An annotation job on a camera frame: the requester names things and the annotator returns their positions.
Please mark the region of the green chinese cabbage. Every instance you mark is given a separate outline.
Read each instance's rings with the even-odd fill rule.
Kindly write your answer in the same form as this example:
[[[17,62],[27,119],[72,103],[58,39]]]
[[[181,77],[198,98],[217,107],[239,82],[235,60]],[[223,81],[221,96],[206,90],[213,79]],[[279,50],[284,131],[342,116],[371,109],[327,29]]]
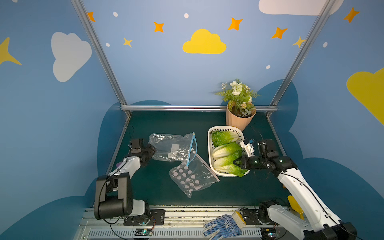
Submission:
[[[232,154],[242,154],[243,149],[236,143],[232,142],[230,144],[218,146],[214,149],[212,156],[214,160],[218,160],[220,158],[228,157]]]
[[[238,134],[231,131],[215,131],[212,133],[212,142],[215,147],[236,142],[238,139]]]
[[[238,177],[242,177],[248,170],[242,169],[241,167],[233,164],[233,161],[241,158],[243,155],[242,151],[235,152],[227,157],[217,159],[213,163],[213,168],[218,172],[226,174],[233,174]]]

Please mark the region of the blue-zip bag with cabbages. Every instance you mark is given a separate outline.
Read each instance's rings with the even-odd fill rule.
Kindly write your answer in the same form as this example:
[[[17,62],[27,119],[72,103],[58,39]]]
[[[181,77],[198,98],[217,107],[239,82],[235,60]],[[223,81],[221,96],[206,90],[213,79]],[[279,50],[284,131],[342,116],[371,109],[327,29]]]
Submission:
[[[149,144],[157,149],[153,156],[157,161],[180,161],[189,166],[197,156],[195,133],[184,136],[153,133],[149,137]]]

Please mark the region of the pink-zip dotted zip-top bag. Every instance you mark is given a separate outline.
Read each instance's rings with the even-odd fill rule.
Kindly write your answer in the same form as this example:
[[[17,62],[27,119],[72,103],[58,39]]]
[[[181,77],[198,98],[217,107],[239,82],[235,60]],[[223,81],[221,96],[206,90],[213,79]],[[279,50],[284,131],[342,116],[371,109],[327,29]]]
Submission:
[[[188,166],[186,163],[181,163],[179,166],[172,168],[169,175],[189,199],[194,192],[209,188],[220,181],[210,166],[199,155],[196,155]]]

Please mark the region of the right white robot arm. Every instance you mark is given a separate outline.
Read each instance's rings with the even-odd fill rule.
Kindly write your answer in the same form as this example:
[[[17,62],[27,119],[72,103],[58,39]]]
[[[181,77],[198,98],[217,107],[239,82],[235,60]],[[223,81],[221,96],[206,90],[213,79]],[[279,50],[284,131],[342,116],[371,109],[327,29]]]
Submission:
[[[246,170],[267,169],[286,187],[303,210],[306,220],[286,211],[276,201],[260,204],[258,221],[276,223],[299,240],[355,240],[358,231],[350,222],[343,222],[334,214],[304,179],[298,166],[287,156],[280,156],[273,140],[257,142],[259,155],[253,144],[240,142],[244,155],[233,163]]]

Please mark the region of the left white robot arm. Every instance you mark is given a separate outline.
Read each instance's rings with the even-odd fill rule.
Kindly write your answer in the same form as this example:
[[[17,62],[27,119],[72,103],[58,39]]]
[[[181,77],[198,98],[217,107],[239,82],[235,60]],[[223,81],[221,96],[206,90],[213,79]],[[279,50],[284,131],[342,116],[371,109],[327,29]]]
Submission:
[[[143,139],[131,141],[130,153],[121,164],[96,181],[94,215],[97,220],[115,217],[139,217],[144,222],[150,219],[149,204],[135,200],[131,179],[135,172],[145,167],[157,149],[144,144]]]

